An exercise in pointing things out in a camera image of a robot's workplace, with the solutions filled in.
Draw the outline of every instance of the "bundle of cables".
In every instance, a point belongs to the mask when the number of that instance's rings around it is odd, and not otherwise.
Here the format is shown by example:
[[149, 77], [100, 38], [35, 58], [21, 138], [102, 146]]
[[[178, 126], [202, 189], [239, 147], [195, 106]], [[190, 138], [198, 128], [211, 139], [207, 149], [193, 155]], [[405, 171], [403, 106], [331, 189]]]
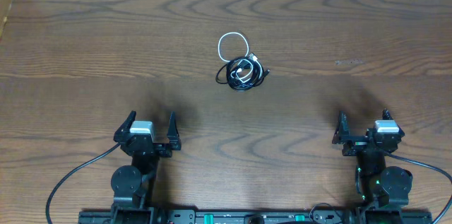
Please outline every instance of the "bundle of cables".
[[[228, 35], [239, 35], [240, 37], [243, 38], [246, 45], [245, 56], [237, 57], [231, 61], [228, 61], [221, 56], [220, 51], [221, 41], [224, 37]], [[224, 34], [218, 41], [218, 55], [220, 56], [220, 59], [227, 63], [223, 65], [221, 69], [217, 72], [215, 80], [219, 84], [228, 84], [229, 87], [236, 91], [245, 91], [261, 85], [264, 78], [268, 75], [268, 73], [270, 73], [269, 69], [264, 71], [261, 63], [259, 63], [257, 59], [257, 56], [249, 52], [248, 42], [246, 41], [246, 38], [240, 33], [233, 32]], [[226, 68], [226, 82], [224, 81], [222, 82], [218, 78], [220, 72], [224, 68]]]

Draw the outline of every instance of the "green component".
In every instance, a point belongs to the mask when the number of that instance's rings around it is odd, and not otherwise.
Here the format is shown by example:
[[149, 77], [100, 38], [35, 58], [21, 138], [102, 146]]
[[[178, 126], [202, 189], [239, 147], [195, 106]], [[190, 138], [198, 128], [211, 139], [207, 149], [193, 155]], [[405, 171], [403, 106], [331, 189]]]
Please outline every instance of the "green component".
[[204, 215], [204, 224], [213, 224], [213, 214]]
[[295, 216], [295, 221], [304, 221], [304, 216], [303, 215]]

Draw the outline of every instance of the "wooden table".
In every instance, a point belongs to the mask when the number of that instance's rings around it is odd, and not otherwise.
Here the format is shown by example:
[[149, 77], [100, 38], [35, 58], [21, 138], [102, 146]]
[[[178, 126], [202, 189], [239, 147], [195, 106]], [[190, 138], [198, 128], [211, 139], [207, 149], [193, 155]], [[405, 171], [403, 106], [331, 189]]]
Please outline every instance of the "wooden table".
[[[218, 38], [241, 31], [271, 69], [237, 93], [215, 82]], [[226, 57], [244, 53], [225, 40]], [[331, 144], [338, 110], [357, 134], [392, 111], [399, 155], [452, 172], [452, 0], [15, 0], [0, 42], [0, 222], [45, 223], [72, 168], [114, 145], [131, 110], [182, 151], [153, 200], [199, 209], [350, 206], [356, 160]], [[117, 150], [56, 193], [54, 223], [109, 208]], [[436, 216], [447, 179], [414, 175], [410, 208]], [[443, 223], [452, 223], [449, 213]]]

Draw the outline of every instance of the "cable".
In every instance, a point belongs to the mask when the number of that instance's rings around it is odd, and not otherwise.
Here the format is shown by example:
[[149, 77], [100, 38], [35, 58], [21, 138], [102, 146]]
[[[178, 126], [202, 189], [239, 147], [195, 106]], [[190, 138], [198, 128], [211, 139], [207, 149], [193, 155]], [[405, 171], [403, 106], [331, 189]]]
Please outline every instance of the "cable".
[[[381, 152], [383, 152], [385, 155], [387, 155], [388, 157], [395, 158], [396, 160], [402, 160], [402, 161], [405, 161], [405, 162], [408, 162], [411, 164], [419, 165], [421, 167], [426, 167], [431, 170], [440, 172], [441, 174], [446, 176], [449, 179], [449, 181], [451, 181], [451, 184], [452, 184], [452, 176], [449, 173], [447, 173], [446, 171], [442, 170], [441, 168], [434, 167], [432, 165], [428, 165], [428, 164], [425, 164], [425, 163], [422, 163], [422, 162], [419, 162], [416, 160], [411, 160], [409, 158], [404, 158], [404, 157], [400, 157], [397, 155], [393, 155], [392, 153], [388, 153], [387, 151], [385, 151], [381, 148], [379, 148], [379, 150]], [[441, 218], [443, 218], [443, 216], [446, 214], [447, 210], [451, 207], [451, 205], [452, 205], [452, 195], [451, 195], [451, 198], [449, 199], [449, 201], [447, 201], [446, 206], [444, 206], [443, 210], [440, 212], [440, 214], [433, 220], [432, 224], [437, 224], [439, 222], [439, 220], [441, 220]]]
[[331, 209], [334, 211], [334, 213], [340, 218], [340, 222], [334, 223], [334, 224], [340, 224], [340, 223], [342, 223], [342, 221], [343, 221], [343, 220], [342, 220], [343, 215], [342, 215], [342, 214], [339, 214], [339, 213], [336, 211], [336, 209], [335, 209], [332, 205], [330, 205], [330, 204], [328, 204], [328, 203], [318, 203], [318, 204], [316, 204], [316, 205], [309, 211], [309, 217], [311, 218], [311, 220], [312, 220], [314, 223], [318, 223], [316, 220], [314, 220], [314, 214], [313, 214], [314, 209], [317, 208], [318, 206], [321, 206], [321, 205], [326, 205], [326, 206], [331, 207]]
[[[228, 35], [239, 35], [243, 38], [246, 45], [246, 53], [243, 57], [237, 57], [232, 61], [228, 61], [222, 57], [220, 51], [221, 42], [222, 39]], [[249, 45], [245, 36], [240, 33], [231, 32], [221, 36], [220, 40], [218, 40], [218, 56], [227, 63], [217, 72], [215, 77], [216, 82], [219, 84], [228, 84], [236, 91], [245, 91], [261, 85], [264, 78], [270, 73], [270, 70], [263, 71], [263, 67], [261, 63], [259, 63], [257, 56], [249, 52]], [[224, 68], [226, 68], [226, 82], [222, 82], [218, 78], [220, 72]], [[245, 76], [240, 76], [239, 73], [243, 72], [245, 69], [248, 69], [249, 72]]]
[[72, 171], [70, 171], [61, 181], [59, 181], [58, 184], [56, 184], [55, 188], [52, 190], [52, 193], [50, 193], [49, 198], [47, 200], [47, 204], [45, 205], [45, 216], [47, 218], [47, 222], [49, 224], [52, 224], [52, 219], [50, 218], [50, 202], [52, 202], [52, 198], [55, 195], [55, 192], [57, 192], [57, 189], [63, 184], [64, 181], [66, 181], [71, 175], [73, 175], [75, 172], [79, 171], [80, 169], [86, 167], [87, 165], [95, 162], [96, 160], [100, 160], [101, 158], [107, 156], [109, 153], [114, 151], [114, 149], [118, 148], [120, 146], [119, 143], [117, 143], [115, 146], [111, 147], [108, 151], [104, 152], [103, 154], [97, 156], [96, 158], [93, 158], [92, 160], [83, 163], [82, 165], [79, 165], [78, 167], [74, 168]]

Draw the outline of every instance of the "thin black wire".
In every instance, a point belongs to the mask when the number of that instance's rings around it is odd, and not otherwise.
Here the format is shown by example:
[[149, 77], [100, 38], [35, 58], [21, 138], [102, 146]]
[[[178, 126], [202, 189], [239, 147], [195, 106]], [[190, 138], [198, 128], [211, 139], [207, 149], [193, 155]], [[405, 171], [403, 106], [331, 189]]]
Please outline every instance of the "thin black wire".
[[[249, 63], [253, 64], [253, 69], [251, 71], [251, 77], [249, 80], [245, 83], [241, 82], [238, 78], [235, 78], [232, 75], [237, 75], [238, 69], [246, 69], [247, 66], [249, 66]], [[220, 81], [218, 76], [220, 75], [220, 72], [226, 68], [226, 82]], [[232, 61], [229, 61], [225, 65], [223, 65], [220, 70], [217, 72], [217, 76], [215, 77], [215, 80], [219, 84], [228, 84], [229, 87], [236, 91], [245, 91], [249, 90], [253, 87], [260, 86], [264, 80], [264, 78], [270, 73], [269, 70], [263, 71], [262, 65], [260, 65], [257, 61], [254, 61], [253, 59], [250, 59], [248, 57], [237, 57], [233, 59]]]
[[[431, 170], [440, 172], [441, 174], [446, 176], [449, 179], [449, 181], [451, 181], [451, 184], [452, 184], [452, 176], [439, 167], [434, 167], [432, 165], [428, 165], [428, 164], [425, 164], [425, 163], [422, 163], [422, 162], [419, 162], [416, 160], [411, 160], [409, 158], [400, 157], [400, 156], [394, 155], [392, 153], [388, 153], [387, 151], [385, 151], [381, 148], [379, 148], [379, 150], [382, 151], [384, 154], [386, 154], [388, 157], [395, 158], [396, 160], [402, 160], [402, 161], [405, 161], [405, 162], [408, 162], [411, 164], [419, 165], [421, 167], [426, 167]], [[432, 224], [437, 224], [439, 222], [439, 220], [441, 220], [441, 218], [443, 218], [443, 216], [446, 214], [447, 210], [451, 207], [451, 205], [452, 205], [452, 195], [451, 195], [451, 198], [449, 199], [449, 201], [447, 201], [446, 206], [444, 206], [443, 210], [440, 212], [440, 214], [433, 220]]]
[[64, 181], [66, 181], [71, 175], [73, 175], [75, 172], [79, 171], [80, 169], [86, 167], [87, 165], [95, 162], [96, 160], [100, 160], [101, 158], [107, 156], [109, 153], [114, 151], [114, 149], [118, 148], [119, 143], [117, 143], [115, 146], [111, 147], [108, 151], [104, 152], [103, 154], [97, 156], [96, 158], [93, 158], [92, 160], [83, 163], [82, 165], [79, 165], [78, 167], [74, 168], [72, 171], [70, 171], [61, 181], [59, 181], [58, 184], [56, 184], [55, 188], [52, 190], [52, 193], [50, 193], [49, 198], [47, 200], [47, 204], [45, 205], [45, 216], [47, 218], [47, 222], [49, 224], [52, 224], [52, 219], [50, 218], [50, 202], [52, 202], [52, 198], [55, 195], [55, 192], [57, 192], [57, 189], [63, 184]]
[[328, 204], [328, 203], [318, 203], [318, 204], [316, 204], [316, 205], [310, 210], [310, 212], [309, 212], [309, 217], [311, 218], [312, 221], [314, 221], [315, 223], [319, 223], [319, 222], [317, 222], [317, 220], [314, 220], [314, 214], [313, 214], [313, 212], [314, 212], [314, 209], [315, 209], [315, 208], [317, 208], [318, 206], [321, 206], [321, 205], [326, 205], [326, 206], [331, 207], [331, 209], [333, 209], [334, 213], [335, 213], [337, 216], [339, 216], [340, 222], [334, 223], [334, 224], [340, 224], [340, 223], [342, 223], [342, 221], [343, 221], [343, 215], [342, 215], [342, 214], [339, 214], [339, 213], [336, 211], [336, 209], [334, 208], [334, 206], [332, 206], [332, 205], [330, 205], [330, 204]]

